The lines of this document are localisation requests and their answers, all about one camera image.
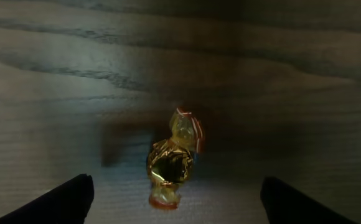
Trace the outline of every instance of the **wood grain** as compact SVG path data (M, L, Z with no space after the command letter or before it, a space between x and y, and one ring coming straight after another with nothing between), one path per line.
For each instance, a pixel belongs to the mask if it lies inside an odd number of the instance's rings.
M207 153L162 213L145 157L180 104ZM87 223L267 223L266 175L361 223L361 1L0 1L0 216L79 173Z

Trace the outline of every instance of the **wrapped candy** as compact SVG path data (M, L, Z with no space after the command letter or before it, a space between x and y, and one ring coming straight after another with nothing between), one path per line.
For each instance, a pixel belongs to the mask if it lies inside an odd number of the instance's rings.
M181 108L176 109L169 127L171 138L153 144L147 170L152 182L149 203L155 208L174 210L181 199L176 191L189 179L205 135L200 121Z

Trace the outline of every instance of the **wooden table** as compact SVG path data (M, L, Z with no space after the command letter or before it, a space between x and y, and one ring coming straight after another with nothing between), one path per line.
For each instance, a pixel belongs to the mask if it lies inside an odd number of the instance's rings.
M145 159L207 128L180 208ZM267 223L275 175L361 223L361 0L0 1L0 216L81 173L87 223Z

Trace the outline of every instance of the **gold candy wrapper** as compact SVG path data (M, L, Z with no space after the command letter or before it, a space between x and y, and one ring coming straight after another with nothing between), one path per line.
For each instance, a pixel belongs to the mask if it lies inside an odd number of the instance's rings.
M189 179L205 135L200 121L181 108L176 109L169 127L171 138L153 144L147 170L152 182L149 203L155 208L174 210L181 199L176 190Z

